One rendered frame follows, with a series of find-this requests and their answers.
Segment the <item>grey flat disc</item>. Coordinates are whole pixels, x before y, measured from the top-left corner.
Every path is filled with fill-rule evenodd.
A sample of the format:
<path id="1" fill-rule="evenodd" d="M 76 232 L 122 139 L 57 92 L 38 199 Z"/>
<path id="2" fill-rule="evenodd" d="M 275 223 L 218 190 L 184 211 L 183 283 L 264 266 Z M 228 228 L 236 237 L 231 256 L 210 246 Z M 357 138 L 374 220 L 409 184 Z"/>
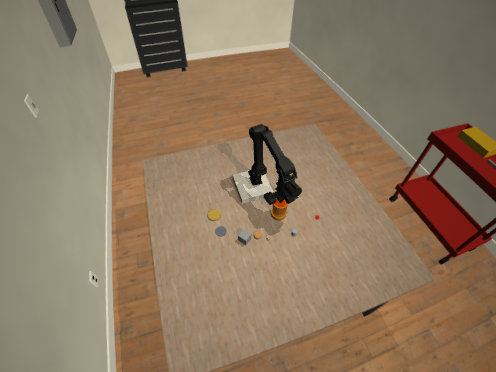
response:
<path id="1" fill-rule="evenodd" d="M 216 228 L 216 230 L 215 230 L 215 233 L 216 233 L 216 235 L 218 235 L 218 236 L 224 236 L 224 235 L 226 234 L 226 232 L 227 232 L 227 230 L 226 230 L 226 228 L 225 228 L 225 227 L 223 227 L 223 226 L 219 226 L 219 227 L 217 227 L 217 228 Z"/>

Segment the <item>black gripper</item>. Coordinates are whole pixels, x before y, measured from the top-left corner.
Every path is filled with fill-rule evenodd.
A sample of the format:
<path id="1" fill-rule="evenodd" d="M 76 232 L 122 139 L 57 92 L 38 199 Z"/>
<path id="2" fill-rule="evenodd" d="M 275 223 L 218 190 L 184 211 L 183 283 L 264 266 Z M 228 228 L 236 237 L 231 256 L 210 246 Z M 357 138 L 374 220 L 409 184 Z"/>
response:
<path id="1" fill-rule="evenodd" d="M 278 185 L 278 182 L 276 182 L 276 185 L 277 185 L 277 187 L 275 188 L 276 192 L 274 192 L 274 193 L 268 192 L 268 193 L 264 194 L 264 199 L 267 201 L 267 203 L 269 205 L 274 204 L 277 200 L 280 203 L 282 203 L 283 200 L 284 200 L 284 197 L 281 197 L 280 195 L 283 192 L 283 190 L 285 190 L 285 188 L 284 187 L 280 187 Z"/>

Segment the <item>yellow round disc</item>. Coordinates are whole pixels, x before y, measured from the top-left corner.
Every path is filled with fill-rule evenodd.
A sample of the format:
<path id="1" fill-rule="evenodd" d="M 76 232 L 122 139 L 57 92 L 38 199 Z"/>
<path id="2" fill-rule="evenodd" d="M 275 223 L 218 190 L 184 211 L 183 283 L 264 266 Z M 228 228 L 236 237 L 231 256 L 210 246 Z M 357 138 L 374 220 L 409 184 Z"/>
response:
<path id="1" fill-rule="evenodd" d="M 213 210 L 209 211 L 209 213 L 208 213 L 208 218 L 211 221 L 217 221 L 220 219 L 220 217 L 221 217 L 221 214 L 220 214 L 219 210 L 213 209 Z"/>

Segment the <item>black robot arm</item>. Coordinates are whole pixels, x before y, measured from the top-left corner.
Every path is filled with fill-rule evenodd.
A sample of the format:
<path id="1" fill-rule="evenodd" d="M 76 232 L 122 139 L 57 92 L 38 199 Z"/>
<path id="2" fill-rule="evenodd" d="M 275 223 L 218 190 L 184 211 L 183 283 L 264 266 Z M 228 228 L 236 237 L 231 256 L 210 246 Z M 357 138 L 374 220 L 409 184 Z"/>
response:
<path id="1" fill-rule="evenodd" d="M 268 130 L 268 131 L 267 131 Z M 261 133 L 263 132 L 263 133 Z M 291 160 L 284 156 L 279 145 L 277 144 L 273 133 L 267 126 L 263 124 L 251 127 L 249 129 L 250 138 L 253 140 L 254 147 L 254 164 L 251 170 L 248 171 L 252 185 L 262 184 L 261 176 L 267 173 L 267 167 L 263 164 L 263 141 L 267 145 L 275 162 L 276 169 L 279 175 L 278 185 L 284 187 L 285 190 L 281 193 L 287 204 L 295 201 L 301 194 L 302 189 L 294 181 L 297 177 L 295 166 Z M 290 174 L 293 175 L 290 176 Z"/>

